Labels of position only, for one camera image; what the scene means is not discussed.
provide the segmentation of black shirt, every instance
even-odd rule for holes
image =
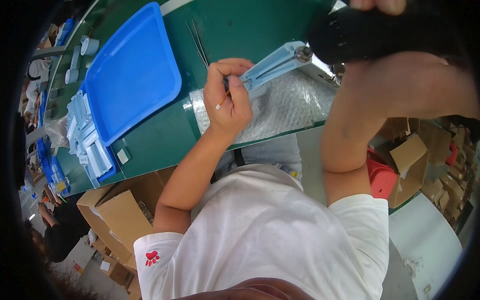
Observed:
[[[81,237],[88,234],[90,226],[75,203],[63,203],[53,210],[60,225],[48,226],[44,243],[47,258],[54,263],[63,261]]]

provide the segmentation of black screwdriver handle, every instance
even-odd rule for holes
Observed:
[[[410,8],[399,16],[377,9],[365,12],[344,7],[315,20],[308,42],[315,55],[330,65],[401,51],[461,56],[448,23],[430,8],[422,7]]]

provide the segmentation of red paw print logo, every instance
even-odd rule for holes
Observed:
[[[156,261],[160,258],[157,254],[157,251],[146,253],[145,256],[147,257],[147,262],[145,263],[145,265],[151,266],[152,264],[156,263]]]

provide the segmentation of orange wire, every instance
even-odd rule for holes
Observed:
[[[223,101],[225,101],[225,98],[227,98],[227,96],[228,96],[229,94],[230,94],[230,90],[228,90],[228,91],[225,93],[225,96],[223,96],[222,101],[221,101],[220,104],[219,104],[220,106],[222,106]]]

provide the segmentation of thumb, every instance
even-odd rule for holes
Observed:
[[[250,106],[248,101],[248,92],[243,86],[240,78],[235,75],[229,77],[229,88],[232,96],[233,105],[238,109],[243,109],[246,106]]]

